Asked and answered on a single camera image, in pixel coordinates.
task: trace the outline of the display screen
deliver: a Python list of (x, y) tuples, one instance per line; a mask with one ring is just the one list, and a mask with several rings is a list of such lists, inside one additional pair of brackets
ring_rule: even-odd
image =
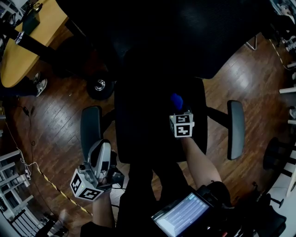
[(209, 206), (194, 193), (190, 193), (176, 206), (167, 212), (166, 208), (152, 218), (157, 225), (170, 237), (176, 237), (195, 222)]

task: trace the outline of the chair backrest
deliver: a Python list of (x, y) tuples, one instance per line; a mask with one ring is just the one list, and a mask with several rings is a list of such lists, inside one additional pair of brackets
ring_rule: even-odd
[(212, 78), (268, 23), (268, 0), (56, 0), (109, 71)]

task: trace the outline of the wooden floor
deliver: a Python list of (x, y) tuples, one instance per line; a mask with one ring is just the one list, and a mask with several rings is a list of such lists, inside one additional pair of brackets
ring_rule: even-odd
[[(82, 162), (80, 147), (80, 116), (83, 108), (100, 105), (103, 114), (114, 107), (114, 97), (104, 101), (92, 100), (86, 92), (86, 82), (77, 77), (57, 78), (45, 63), (38, 63), (48, 79), (46, 90), (40, 97), (24, 97), (19, 100), (21, 106), (29, 110), (35, 107), (32, 115), (32, 139), (34, 161), (44, 174), (66, 195), (73, 198), (70, 180), (74, 169)], [(222, 180), (228, 187), (234, 201), (252, 191), (252, 182), (264, 190), (272, 172), (264, 171), (262, 159), (265, 148), (274, 136), (280, 136), (287, 128), (288, 108), (281, 102), (278, 90), (285, 87), (286, 72), (270, 42), (259, 35), (258, 49), (252, 51), (243, 45), (221, 68), (212, 80), (204, 80), (207, 105), (227, 112), (228, 100), (239, 100), (245, 111), (246, 141), (244, 153), (235, 161), (228, 161), (228, 131), (211, 119), (208, 119), (207, 156), (217, 166)], [(12, 127), (19, 147), (23, 149), (27, 162), (32, 161), (30, 141), (28, 139), (29, 120), (21, 108), (13, 111)], [(116, 148), (115, 126), (105, 132), (105, 138)], [(186, 163), (180, 166), (190, 184), (193, 185)], [(118, 164), (127, 175), (129, 166)], [(33, 171), (36, 182), (46, 204), (32, 183), (30, 192), (45, 211), (47, 205), (59, 215), (66, 213), (65, 225), (70, 229), (69, 236), (79, 236), (80, 227), (91, 217), (73, 205), (58, 193), (38, 172)], [(157, 177), (153, 179), (155, 195), (159, 198), (161, 186)], [(121, 190), (112, 192), (112, 202), (118, 204)], [(77, 200), (87, 210), (91, 204)]]

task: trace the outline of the chair seat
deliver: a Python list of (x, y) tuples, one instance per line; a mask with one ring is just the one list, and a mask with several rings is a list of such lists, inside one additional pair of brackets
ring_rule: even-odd
[(208, 128), (202, 80), (159, 81), (121, 80), (115, 85), (117, 147), (119, 160), (123, 163), (146, 158), (150, 161), (185, 161), (180, 140), (173, 136), (169, 123), (170, 96), (174, 92), (191, 107), (195, 121), (193, 138), (206, 153)]

